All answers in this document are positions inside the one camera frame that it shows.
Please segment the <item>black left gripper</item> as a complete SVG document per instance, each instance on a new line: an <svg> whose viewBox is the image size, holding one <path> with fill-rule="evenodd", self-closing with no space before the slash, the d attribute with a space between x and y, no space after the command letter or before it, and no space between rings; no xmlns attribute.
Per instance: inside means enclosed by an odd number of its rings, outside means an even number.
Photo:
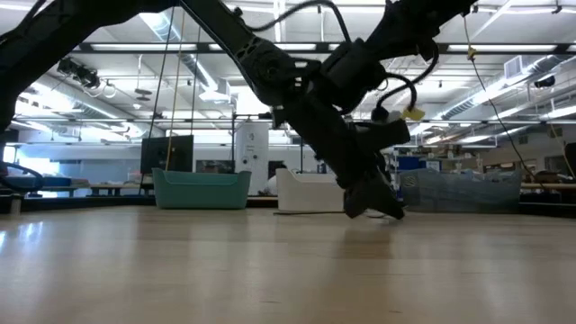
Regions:
<svg viewBox="0 0 576 324"><path fill-rule="evenodd" d="M364 153L339 112L317 97L305 95L283 103L285 120L336 175L344 192L344 212L354 219L369 209L404 218L404 210L375 161Z"/></svg>

